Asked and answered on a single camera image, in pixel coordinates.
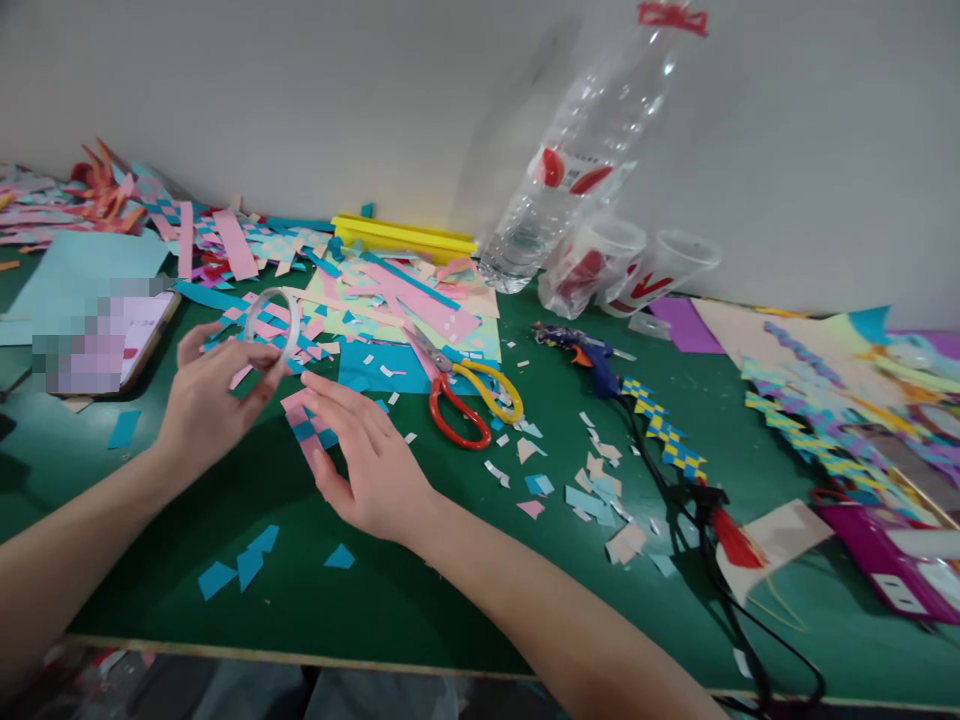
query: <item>paper strip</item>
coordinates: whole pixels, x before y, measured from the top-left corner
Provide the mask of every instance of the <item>paper strip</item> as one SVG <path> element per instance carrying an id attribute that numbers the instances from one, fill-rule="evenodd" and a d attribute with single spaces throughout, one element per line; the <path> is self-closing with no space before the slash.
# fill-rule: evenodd
<path id="1" fill-rule="evenodd" d="M 213 214 L 214 222 L 217 225 L 217 232 L 223 241 L 223 247 L 227 251 L 227 258 L 230 260 L 230 271 L 237 280 L 249 280 L 257 277 L 257 261 L 250 252 L 250 246 L 247 245 L 247 238 L 237 222 L 237 216 L 232 210 L 218 210 Z"/>

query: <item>red tassel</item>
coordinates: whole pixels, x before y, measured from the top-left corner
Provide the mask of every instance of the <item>red tassel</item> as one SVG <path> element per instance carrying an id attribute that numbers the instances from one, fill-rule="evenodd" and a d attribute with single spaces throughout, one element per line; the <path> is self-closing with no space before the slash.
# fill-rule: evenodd
<path id="1" fill-rule="evenodd" d="M 727 553 L 731 565 L 759 570 L 767 564 L 763 553 L 755 548 L 750 538 L 723 508 L 717 508 L 713 513 L 713 531 L 717 534 L 720 546 Z"/>

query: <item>person's right hand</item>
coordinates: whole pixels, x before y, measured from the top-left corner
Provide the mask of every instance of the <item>person's right hand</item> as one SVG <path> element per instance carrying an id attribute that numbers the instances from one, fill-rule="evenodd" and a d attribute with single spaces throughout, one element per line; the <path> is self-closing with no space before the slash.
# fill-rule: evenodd
<path id="1" fill-rule="evenodd" d="M 350 482 L 325 452 L 312 466 L 317 488 L 337 514 L 370 535 L 409 544 L 440 496 L 387 414 L 370 398 L 332 380 L 304 372 L 309 394 L 304 405 L 322 417 L 340 439 Z"/>

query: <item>green tabletop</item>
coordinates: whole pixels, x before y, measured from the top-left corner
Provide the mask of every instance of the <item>green tabletop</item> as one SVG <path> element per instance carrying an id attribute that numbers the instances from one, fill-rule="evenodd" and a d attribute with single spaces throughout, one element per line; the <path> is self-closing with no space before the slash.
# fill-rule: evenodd
<path id="1" fill-rule="evenodd" d="M 0 248 L 0 261 L 9 259 L 24 256 Z M 0 309 L 9 307 L 36 263 L 36 258 L 26 258 L 24 267 L 0 274 Z M 304 285 L 306 276 L 283 280 Z M 246 283 L 243 292 L 271 284 L 277 284 L 272 277 Z M 588 373 L 571 365 L 569 355 L 533 342 L 530 324 L 556 318 L 539 306 L 532 289 L 501 296 L 500 310 L 503 367 L 523 396 L 527 419 L 542 431 L 544 439 L 536 442 L 548 455 L 534 455 L 521 466 L 515 442 L 482 453 L 461 450 L 431 422 L 426 396 L 402 395 L 390 417 L 401 433 L 417 433 L 411 448 L 430 481 L 570 573 L 707 688 L 752 690 L 751 681 L 737 670 L 731 635 L 696 551 L 674 546 L 670 532 L 660 537 L 648 532 L 646 554 L 672 554 L 678 574 L 665 578 L 646 556 L 626 568 L 612 566 L 604 543 L 615 531 L 582 522 L 564 503 L 563 487 L 575 484 L 574 475 L 592 449 L 578 417 L 583 410 L 601 439 L 625 453 L 620 467 L 610 472 L 623 481 L 627 511 L 643 527 L 649 518 L 665 527 L 667 517 L 676 527 L 641 459 L 629 453 L 625 413 L 593 396 Z M 0 406 L 18 423 L 0 443 L 0 541 L 115 470 L 125 453 L 150 445 L 176 369 L 177 341 L 197 323 L 218 316 L 185 300 L 138 387 L 119 400 L 96 402 L 73 415 L 58 399 L 21 389 Z M 730 512 L 738 521 L 749 522 L 806 497 L 822 482 L 818 468 L 799 462 L 778 434 L 764 426 L 763 416 L 743 406 L 744 383 L 727 357 L 683 354 L 595 311 L 571 324 L 637 356 L 633 363 L 614 358 L 614 370 L 656 392 L 671 423 L 688 434 L 686 443 L 707 458 L 711 482 L 727 490 Z M 511 340 L 516 345 L 508 348 Z M 518 368 L 522 360 L 530 364 Z M 0 384 L 6 387 L 28 361 L 27 348 L 0 348 Z M 338 361 L 313 367 L 336 378 Z M 241 389 L 252 382 L 248 377 Z M 279 396 L 298 387 L 297 378 L 287 378 Z M 371 396 L 385 398 L 382 393 Z M 481 406 L 479 398 L 467 402 Z M 127 409 L 142 411 L 133 445 L 108 451 L 117 415 Z M 447 417 L 456 427 L 454 413 Z M 515 430 L 509 434 L 513 440 L 519 436 Z M 659 450 L 659 442 L 652 442 Z M 332 455 L 345 473 L 339 450 Z M 486 459 L 510 475 L 509 489 L 486 471 Z M 543 500 L 546 510 L 537 521 L 516 507 L 530 499 L 523 476 L 534 473 L 546 473 L 557 488 Z M 678 477 L 672 467 L 665 473 L 669 479 Z M 247 591 L 241 594 L 233 583 L 204 602 L 198 575 L 216 560 L 234 564 L 269 524 L 279 525 L 280 534 Z M 684 524 L 679 532 L 693 538 Z M 353 568 L 324 568 L 340 543 L 356 557 Z M 958 628 L 928 634 L 890 613 L 838 540 L 778 571 L 776 588 L 808 631 L 761 616 L 821 668 L 830 698 L 960 706 Z M 766 605 L 775 606 L 765 588 L 756 592 Z M 435 570 L 336 516 L 316 491 L 279 402 L 270 405 L 239 447 L 146 529 L 70 631 L 94 642 L 206 654 L 493 676 L 531 673 L 506 638 Z M 755 628 L 748 632 L 777 692 L 812 690 L 811 676 L 796 659 Z"/>

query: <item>blue paper triangle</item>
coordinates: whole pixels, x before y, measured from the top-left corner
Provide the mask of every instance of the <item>blue paper triangle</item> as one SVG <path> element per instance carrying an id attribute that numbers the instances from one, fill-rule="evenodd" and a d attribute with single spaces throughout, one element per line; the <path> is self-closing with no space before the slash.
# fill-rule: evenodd
<path id="1" fill-rule="evenodd" d="M 203 593 L 203 599 L 209 600 L 218 592 L 223 590 L 231 580 L 237 576 L 237 571 L 227 567 L 222 562 L 215 562 L 197 578 L 200 584 L 200 592 Z"/>
<path id="2" fill-rule="evenodd" d="M 247 589 L 257 573 L 263 569 L 263 553 L 259 550 L 247 550 L 237 555 L 237 570 L 240 575 L 240 592 Z"/>
<path id="3" fill-rule="evenodd" d="M 277 541 L 277 533 L 280 532 L 279 525 L 270 525 L 260 533 L 260 537 L 247 545 L 248 550 L 259 550 L 260 552 L 270 552 L 273 550 L 273 544 Z"/>
<path id="4" fill-rule="evenodd" d="M 353 555 L 347 550 L 346 545 L 341 543 L 340 547 L 333 551 L 333 554 L 327 558 L 323 564 L 324 567 L 336 567 L 342 570 L 349 570 L 353 566 Z"/>

